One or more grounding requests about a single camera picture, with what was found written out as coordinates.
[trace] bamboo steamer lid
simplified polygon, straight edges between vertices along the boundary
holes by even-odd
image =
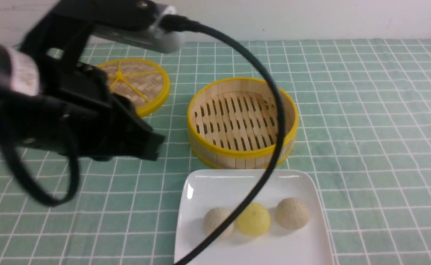
[[[170,79],[165,69],[143,59],[120,59],[98,66],[108,74],[112,92],[128,98],[141,117],[161,107],[168,98]]]

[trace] green tablecloth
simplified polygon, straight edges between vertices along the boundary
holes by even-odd
[[[431,40],[244,44],[298,106],[297,142],[281,168],[315,181],[335,262],[431,264]],[[83,62],[124,57],[152,60],[170,75],[168,100],[146,118],[167,136],[161,158],[84,159],[79,196],[54,209],[27,198],[0,158],[0,264],[172,264],[182,185],[206,168],[187,141],[188,103],[210,82],[258,74],[213,42],[164,56],[97,44]],[[63,157],[27,150],[23,159],[40,183],[64,193]]]

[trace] black cable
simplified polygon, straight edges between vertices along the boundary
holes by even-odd
[[[254,188],[250,191],[250,193],[246,196],[246,198],[237,206],[237,208],[229,215],[229,217],[219,225],[205,240],[203,240],[197,247],[195,247],[190,253],[188,253],[185,257],[179,260],[175,265],[186,265],[191,260],[193,260],[197,255],[199,255],[205,248],[207,248],[212,242],[214,242],[217,237],[231,224],[235,221],[235,219],[244,211],[244,209],[251,203],[251,201],[256,197],[261,188],[266,184],[270,175],[273,173],[273,170],[276,168],[276,164],[278,163],[279,157],[281,155],[281,151],[283,149],[284,137],[286,136],[286,124],[285,124],[285,116],[284,116],[284,107],[283,101],[281,100],[281,94],[276,87],[276,83],[273,78],[266,70],[266,68],[261,64],[261,62],[245,47],[243,47],[236,40],[231,37],[223,34],[222,32],[215,30],[211,27],[200,24],[199,22],[192,21],[187,19],[187,17],[182,17],[179,15],[166,15],[163,17],[161,24],[163,28],[169,31],[191,31],[191,32],[200,32],[211,37],[214,37],[221,42],[232,47],[234,50],[239,52],[249,63],[255,67],[256,70],[261,74],[264,78],[268,87],[271,90],[271,93],[274,97],[274,102],[276,104],[277,115],[278,115],[278,135],[276,137],[276,145],[274,146],[274,152],[271,157],[271,160],[266,167],[265,172],[261,176],[260,180],[256,183]]]
[[[67,114],[59,118],[59,129],[62,134],[63,145],[67,152],[66,155],[69,158],[70,183],[64,198],[57,199],[47,194],[46,191],[34,181],[22,163],[21,158],[14,148],[14,130],[10,126],[9,118],[4,110],[3,103],[0,102],[0,151],[4,156],[6,164],[20,186],[27,191],[32,198],[49,207],[55,207],[69,202],[75,197],[80,184],[78,150],[75,137],[67,124],[67,118]]]

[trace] white plate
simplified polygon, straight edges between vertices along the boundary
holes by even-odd
[[[175,241],[175,262],[193,250],[205,235],[204,215],[211,208],[234,209],[253,188],[264,170],[198,170],[186,179],[182,193]],[[310,220],[300,230],[281,228],[273,218],[279,201],[287,197],[303,200]],[[332,249],[323,211],[312,179],[297,170],[276,170],[254,200],[270,210],[271,228],[252,239],[235,233],[212,243],[191,265],[302,264],[333,265]]]

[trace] white wall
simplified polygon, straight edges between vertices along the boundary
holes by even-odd
[[[160,1],[238,40],[431,38],[431,0]],[[0,42],[20,42],[54,2],[0,0]]]

